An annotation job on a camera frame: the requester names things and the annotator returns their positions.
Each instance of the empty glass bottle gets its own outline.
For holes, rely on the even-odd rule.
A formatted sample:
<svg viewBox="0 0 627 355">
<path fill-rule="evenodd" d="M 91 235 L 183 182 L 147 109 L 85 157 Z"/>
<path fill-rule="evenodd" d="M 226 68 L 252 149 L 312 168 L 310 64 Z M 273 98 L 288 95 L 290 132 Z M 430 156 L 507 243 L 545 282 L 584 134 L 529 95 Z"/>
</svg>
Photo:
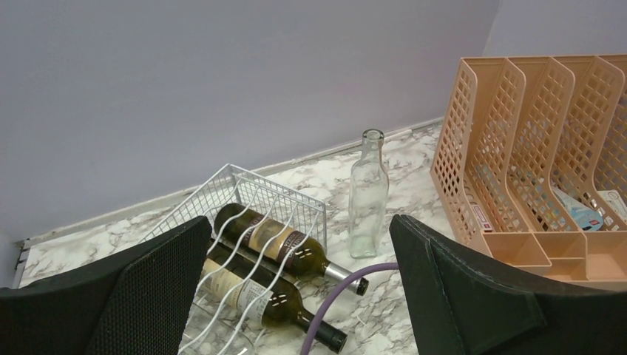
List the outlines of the empty glass bottle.
<svg viewBox="0 0 627 355">
<path fill-rule="evenodd" d="M 383 132 L 368 129 L 362 136 L 362 157 L 350 170 L 348 234 L 350 255 L 375 257 L 381 242 L 390 180 L 383 166 Z"/>
</svg>

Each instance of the white wire basket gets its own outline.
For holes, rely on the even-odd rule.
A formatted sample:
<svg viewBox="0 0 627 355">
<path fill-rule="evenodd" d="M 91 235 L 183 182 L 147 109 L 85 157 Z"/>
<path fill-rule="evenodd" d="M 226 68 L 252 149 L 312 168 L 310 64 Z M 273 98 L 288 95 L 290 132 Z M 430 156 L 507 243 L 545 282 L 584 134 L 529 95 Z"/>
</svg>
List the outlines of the white wire basket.
<svg viewBox="0 0 627 355">
<path fill-rule="evenodd" d="M 156 237 L 194 217 L 201 215 L 207 216 L 213 226 L 216 214 L 219 210 L 224 205 L 233 202 L 237 202 L 245 206 L 246 209 L 253 209 L 260 214 L 264 214 L 264 219 L 271 218 L 273 220 L 277 220 L 286 226 L 305 233 L 306 238 L 298 245 L 295 245 L 290 252 L 300 247 L 305 240 L 310 237 L 317 240 L 325 249 L 327 248 L 326 206 L 324 202 L 232 164 L 226 164 L 222 169 L 210 177 L 194 193 L 189 195 L 179 206 L 173 209 L 167 216 L 157 223 L 154 228 L 146 233 L 140 242 Z M 227 220 L 223 225 L 227 225 L 229 221 L 230 220 Z M 247 231 L 248 229 L 243 232 L 242 236 L 240 236 L 240 241 Z M 222 240 L 220 232 L 221 231 L 214 231 L 215 239 Z M 278 237 L 282 232 L 283 231 L 280 231 L 275 237 Z M 262 251 L 265 251 L 265 248 L 273 240 L 274 238 L 271 238 L 265 244 Z M 239 242 L 235 244 L 235 250 L 237 250 L 239 245 Z M 279 275 L 281 275 L 287 259 L 288 258 L 285 258 L 281 266 L 278 270 L 276 270 L 277 276 L 270 284 L 269 288 L 274 286 L 274 283 L 277 281 Z M 227 265 L 230 261 L 231 258 L 229 258 L 223 266 Z M 248 277 L 240 283 L 240 285 L 249 280 L 250 276 L 261 264 L 261 261 L 262 258 L 259 256 L 257 258 L 255 268 L 248 275 Z M 208 273 L 200 281 L 198 288 L 200 288 L 201 283 L 207 280 L 207 278 L 216 271 Z M 220 304 L 214 308 L 215 312 L 213 319 L 206 327 L 205 331 L 198 336 L 198 339 L 203 338 L 211 331 L 211 327 L 220 318 L 220 315 L 224 310 L 226 298 L 237 287 L 239 287 L 239 285 L 235 285 L 231 290 L 229 290 L 227 295 L 225 295 L 225 297 L 220 301 Z M 231 340 L 236 337 L 237 332 L 242 328 L 242 325 L 245 322 L 246 313 L 253 304 L 254 301 L 251 302 L 250 306 L 240 317 L 237 325 L 234 326 Z M 186 346 L 192 346 L 193 343 L 194 341 L 188 342 L 188 345 Z M 231 342 L 227 342 L 222 350 L 218 351 L 216 354 L 223 355 L 230 344 Z"/>
</svg>

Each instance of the white marble surface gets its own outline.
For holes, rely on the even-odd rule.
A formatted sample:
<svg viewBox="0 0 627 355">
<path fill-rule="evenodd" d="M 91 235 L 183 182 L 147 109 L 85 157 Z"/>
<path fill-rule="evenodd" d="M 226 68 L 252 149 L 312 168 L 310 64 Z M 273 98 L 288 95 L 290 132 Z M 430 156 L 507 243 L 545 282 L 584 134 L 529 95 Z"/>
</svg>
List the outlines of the white marble surface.
<svg viewBox="0 0 627 355">
<path fill-rule="evenodd" d="M 439 125 L 427 127 L 386 141 L 384 160 L 390 175 L 386 226 L 394 214 L 409 214 L 447 236 L 453 235 L 429 175 L 439 130 Z M 329 259 L 352 270 L 395 260 L 387 231 L 378 257 L 353 260 L 348 255 L 348 178 L 359 154 L 352 152 L 311 161 L 269 177 L 327 203 Z M 147 212 L 33 246 L 21 285 L 133 246 L 168 210 Z M 400 274 L 386 271 L 372 274 L 368 279 L 370 288 L 365 296 L 342 293 L 325 317 L 349 335 L 342 354 L 417 354 Z M 331 288 L 324 280 L 303 284 L 305 307 L 315 312 Z M 257 331 L 255 325 L 244 330 L 253 339 Z M 270 330 L 257 344 L 257 353 L 298 354 L 303 339 L 304 335 L 297 329 Z M 314 343 L 311 354 L 331 352 Z"/>
</svg>

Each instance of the wine bottle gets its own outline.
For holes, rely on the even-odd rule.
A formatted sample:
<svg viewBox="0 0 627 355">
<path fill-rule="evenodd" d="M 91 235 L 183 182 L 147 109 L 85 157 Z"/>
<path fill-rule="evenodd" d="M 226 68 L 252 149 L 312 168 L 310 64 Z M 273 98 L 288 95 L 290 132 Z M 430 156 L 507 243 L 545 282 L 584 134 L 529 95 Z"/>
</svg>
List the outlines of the wine bottle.
<svg viewBox="0 0 627 355">
<path fill-rule="evenodd" d="M 227 219 L 239 214 L 244 209 L 245 207 L 239 203 L 230 203 L 222 207 L 215 219 L 215 230 L 219 231 Z M 241 245 L 260 253 L 263 246 L 285 227 L 281 222 L 271 218 L 266 218 L 260 223 L 262 219 L 263 214 L 247 209 L 244 214 L 228 223 L 224 228 L 223 237 L 236 243 L 248 227 L 255 226 L 246 233 Z M 339 283 L 352 274 L 347 269 L 329 261 L 323 247 L 313 238 L 308 238 L 293 253 L 288 254 L 289 250 L 304 238 L 305 234 L 302 232 L 287 227 L 280 236 L 271 242 L 265 250 L 264 256 L 276 263 L 281 263 L 287 257 L 285 270 L 295 277 L 322 276 L 327 280 Z M 361 278 L 352 282 L 348 289 L 359 296 L 363 296 L 368 289 L 368 283 L 368 280 Z"/>
<path fill-rule="evenodd" d="M 222 243 L 216 243 L 214 249 L 207 256 L 202 277 L 209 272 L 216 271 L 232 252 L 232 249 Z M 231 262 L 226 264 L 223 269 L 209 276 L 201 289 L 221 299 L 229 289 L 240 283 L 253 267 L 254 263 L 250 260 L 235 254 Z M 226 303 L 240 313 L 244 312 L 250 302 L 265 291 L 274 276 L 274 273 L 260 266 L 250 280 L 229 294 Z M 279 277 L 265 297 L 255 302 L 246 315 L 249 319 L 260 322 L 267 327 L 295 325 L 305 333 L 307 333 L 311 320 L 314 318 L 314 315 L 303 307 L 302 298 L 296 286 L 282 277 Z M 334 353 L 339 354 L 346 342 L 346 334 L 323 321 L 316 332 L 316 340 Z"/>
</svg>

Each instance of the orange plastic basket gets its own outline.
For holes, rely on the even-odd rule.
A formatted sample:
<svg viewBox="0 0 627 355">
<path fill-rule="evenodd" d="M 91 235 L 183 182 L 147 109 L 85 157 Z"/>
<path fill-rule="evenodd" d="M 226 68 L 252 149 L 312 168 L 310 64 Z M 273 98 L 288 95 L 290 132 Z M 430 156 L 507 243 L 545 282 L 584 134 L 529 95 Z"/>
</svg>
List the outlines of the orange plastic basket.
<svg viewBox="0 0 627 355">
<path fill-rule="evenodd" d="M 462 58 L 431 175 L 456 239 L 528 272 L 627 289 L 627 55 Z M 599 212 L 584 231 L 556 187 Z"/>
</svg>

